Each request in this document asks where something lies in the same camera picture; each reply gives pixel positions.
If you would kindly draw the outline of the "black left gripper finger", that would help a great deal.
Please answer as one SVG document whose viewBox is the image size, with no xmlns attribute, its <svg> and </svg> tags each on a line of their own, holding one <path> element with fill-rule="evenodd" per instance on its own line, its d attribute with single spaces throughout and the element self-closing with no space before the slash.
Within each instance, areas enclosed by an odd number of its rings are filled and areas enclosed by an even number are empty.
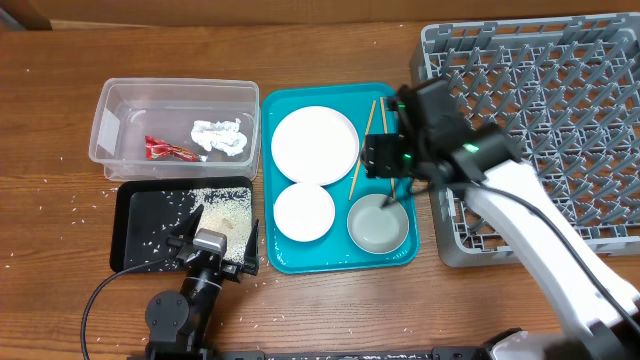
<svg viewBox="0 0 640 360">
<path fill-rule="evenodd" d="M 193 243 L 204 206 L 199 205 L 185 220 L 180 222 L 168 235 L 167 245 L 181 248 Z"/>
<path fill-rule="evenodd" d="M 251 276 L 256 276 L 259 272 L 258 237 L 259 221 L 256 220 L 245 247 L 242 267 L 242 272 Z"/>
</svg>

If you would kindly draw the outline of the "pile of rice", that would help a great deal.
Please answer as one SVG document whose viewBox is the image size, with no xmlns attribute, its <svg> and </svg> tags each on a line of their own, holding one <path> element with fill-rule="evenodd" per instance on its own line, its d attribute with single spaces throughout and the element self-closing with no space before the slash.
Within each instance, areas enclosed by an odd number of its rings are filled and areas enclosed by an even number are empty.
<svg viewBox="0 0 640 360">
<path fill-rule="evenodd" d="M 225 259 L 240 263 L 253 227 L 251 192 L 246 187 L 164 190 L 141 193 L 144 210 L 151 210 L 152 234 L 173 230 L 198 206 L 203 213 L 198 229 L 227 236 Z"/>
</svg>

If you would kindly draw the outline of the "red snack wrapper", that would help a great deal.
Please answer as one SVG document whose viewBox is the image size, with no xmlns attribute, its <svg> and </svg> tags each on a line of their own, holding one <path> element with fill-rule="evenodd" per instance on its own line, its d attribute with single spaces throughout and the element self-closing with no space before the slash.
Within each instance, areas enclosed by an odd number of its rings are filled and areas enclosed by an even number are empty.
<svg viewBox="0 0 640 360">
<path fill-rule="evenodd" d="M 185 162 L 206 162 L 206 155 L 196 154 L 186 148 L 169 144 L 151 136 L 145 137 L 145 153 L 148 160 L 174 157 Z"/>
</svg>

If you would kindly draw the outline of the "white tissue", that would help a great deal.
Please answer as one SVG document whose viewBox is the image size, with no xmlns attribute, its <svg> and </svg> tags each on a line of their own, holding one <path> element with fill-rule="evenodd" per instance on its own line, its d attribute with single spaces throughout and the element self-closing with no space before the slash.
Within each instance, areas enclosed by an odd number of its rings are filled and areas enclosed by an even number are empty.
<svg viewBox="0 0 640 360">
<path fill-rule="evenodd" d="M 244 151 L 247 137 L 240 132 L 241 120 L 210 122 L 196 120 L 191 130 L 191 139 L 207 152 L 219 150 L 227 156 L 236 156 Z"/>
</svg>

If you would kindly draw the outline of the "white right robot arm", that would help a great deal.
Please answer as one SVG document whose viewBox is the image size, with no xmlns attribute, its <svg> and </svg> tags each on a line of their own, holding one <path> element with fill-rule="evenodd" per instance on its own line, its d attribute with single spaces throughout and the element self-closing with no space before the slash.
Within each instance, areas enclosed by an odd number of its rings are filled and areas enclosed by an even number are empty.
<svg viewBox="0 0 640 360">
<path fill-rule="evenodd" d="M 428 193 L 462 198 L 511 247 L 563 328 L 560 335 L 507 330 L 475 358 L 638 358 L 638 290 L 588 247 L 499 125 L 472 129 L 442 78 L 400 87 L 387 108 L 398 129 L 366 136 L 367 177 L 423 181 Z"/>
</svg>

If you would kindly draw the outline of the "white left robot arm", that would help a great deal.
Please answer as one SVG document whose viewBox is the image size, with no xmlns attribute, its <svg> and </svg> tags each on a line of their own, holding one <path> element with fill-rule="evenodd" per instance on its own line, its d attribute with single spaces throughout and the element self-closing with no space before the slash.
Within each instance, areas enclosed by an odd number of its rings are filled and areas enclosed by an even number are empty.
<svg viewBox="0 0 640 360">
<path fill-rule="evenodd" d="M 163 291 L 147 305 L 146 359 L 221 359 L 206 343 L 205 335 L 222 285 L 258 274 L 259 223 L 253 224 L 246 244 L 240 247 L 241 259 L 227 260 L 227 237 L 199 226 L 203 211 L 198 206 L 167 237 L 167 245 L 178 250 L 177 262 L 186 270 L 186 277 L 180 290 Z"/>
</svg>

